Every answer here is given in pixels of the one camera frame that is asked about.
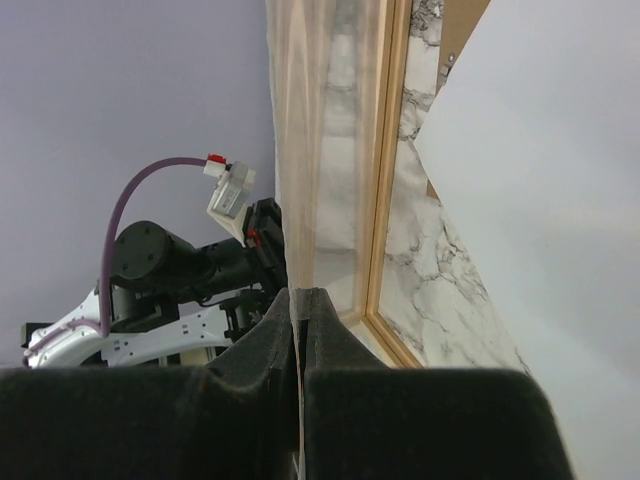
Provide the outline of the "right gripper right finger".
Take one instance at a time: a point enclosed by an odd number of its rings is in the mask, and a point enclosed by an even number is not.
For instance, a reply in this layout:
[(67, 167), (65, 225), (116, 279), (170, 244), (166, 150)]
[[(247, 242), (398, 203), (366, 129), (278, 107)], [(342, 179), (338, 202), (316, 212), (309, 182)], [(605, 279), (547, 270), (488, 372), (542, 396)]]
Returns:
[(570, 479), (551, 407), (527, 374), (393, 369), (321, 288), (297, 293), (310, 479)]

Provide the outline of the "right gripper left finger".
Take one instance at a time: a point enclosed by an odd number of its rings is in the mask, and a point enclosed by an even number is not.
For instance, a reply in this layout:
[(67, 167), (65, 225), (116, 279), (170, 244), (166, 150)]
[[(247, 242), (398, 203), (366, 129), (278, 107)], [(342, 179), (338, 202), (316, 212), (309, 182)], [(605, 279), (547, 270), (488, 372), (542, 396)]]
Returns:
[(289, 294), (205, 366), (1, 375), (5, 479), (292, 479), (298, 401)]

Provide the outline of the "clear acrylic glass pane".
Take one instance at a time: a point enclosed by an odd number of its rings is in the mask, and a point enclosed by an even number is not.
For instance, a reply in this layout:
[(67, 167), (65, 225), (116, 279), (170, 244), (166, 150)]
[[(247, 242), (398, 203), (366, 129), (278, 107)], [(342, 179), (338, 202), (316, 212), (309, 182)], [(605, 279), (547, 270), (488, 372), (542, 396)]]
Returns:
[(291, 288), (364, 309), (394, 20), (401, 1), (266, 5), (276, 151)]

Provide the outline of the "light wooden picture frame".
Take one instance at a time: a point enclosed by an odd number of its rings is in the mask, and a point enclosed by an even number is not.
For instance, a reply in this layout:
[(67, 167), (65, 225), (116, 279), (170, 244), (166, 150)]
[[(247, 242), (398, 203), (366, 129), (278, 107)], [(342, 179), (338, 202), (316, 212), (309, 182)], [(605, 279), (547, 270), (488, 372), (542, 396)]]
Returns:
[(393, 365), (418, 368), (416, 356), (379, 313), (412, 3), (356, 6), (353, 313)]

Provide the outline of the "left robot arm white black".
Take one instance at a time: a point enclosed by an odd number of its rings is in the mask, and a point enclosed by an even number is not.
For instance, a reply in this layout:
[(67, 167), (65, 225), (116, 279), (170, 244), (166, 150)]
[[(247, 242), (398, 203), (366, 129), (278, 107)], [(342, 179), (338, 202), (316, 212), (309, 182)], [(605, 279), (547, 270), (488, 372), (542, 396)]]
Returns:
[(257, 325), (287, 284), (281, 209), (274, 199), (250, 206), (242, 241), (196, 248), (151, 221), (129, 225), (115, 242), (108, 336), (93, 288), (55, 323), (23, 327), (32, 368), (161, 363), (206, 349), (215, 358)]

